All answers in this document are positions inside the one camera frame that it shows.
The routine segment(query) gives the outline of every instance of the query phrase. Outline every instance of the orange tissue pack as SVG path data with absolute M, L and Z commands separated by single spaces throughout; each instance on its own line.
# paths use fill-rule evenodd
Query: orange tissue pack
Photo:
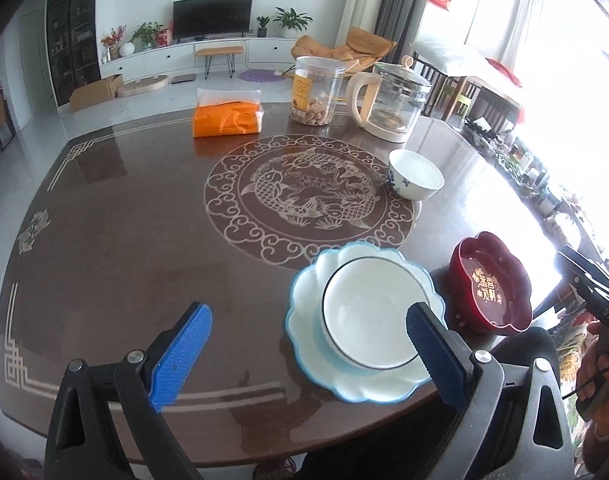
M 260 90 L 227 92 L 198 89 L 193 136 L 258 134 L 262 130 L 263 115 Z

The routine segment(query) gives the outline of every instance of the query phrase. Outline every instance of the orange leather chair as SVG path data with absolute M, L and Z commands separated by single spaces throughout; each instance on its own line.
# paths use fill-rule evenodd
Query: orange leather chair
M 390 53 L 395 41 L 385 40 L 361 28 L 348 31 L 347 44 L 328 48 L 310 36 L 303 36 L 291 49 L 294 59 L 300 56 L 329 57 L 347 63 L 347 75 L 362 72 Z

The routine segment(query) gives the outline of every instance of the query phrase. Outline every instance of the purple rug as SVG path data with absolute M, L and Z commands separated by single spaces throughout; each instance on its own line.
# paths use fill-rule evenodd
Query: purple rug
M 243 81 L 251 81 L 252 83 L 273 83 L 286 79 L 283 75 L 276 75 L 273 70 L 247 70 L 238 75 L 238 78 Z

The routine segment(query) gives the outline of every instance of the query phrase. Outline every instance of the blue gripper pad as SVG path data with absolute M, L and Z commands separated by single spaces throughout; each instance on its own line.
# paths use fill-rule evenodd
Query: blue gripper pad
M 407 334 L 442 401 L 462 412 L 469 404 L 465 370 L 417 303 L 407 311 Z
M 156 413 L 176 401 L 206 340 L 209 339 L 214 316 L 211 308 L 201 305 L 175 336 L 164 355 L 153 368 L 149 400 Z

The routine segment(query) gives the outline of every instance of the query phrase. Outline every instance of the flat screen tv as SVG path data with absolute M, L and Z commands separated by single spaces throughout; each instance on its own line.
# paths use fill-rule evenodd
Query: flat screen tv
M 173 2 L 173 36 L 190 38 L 248 32 L 252 0 L 181 0 Z

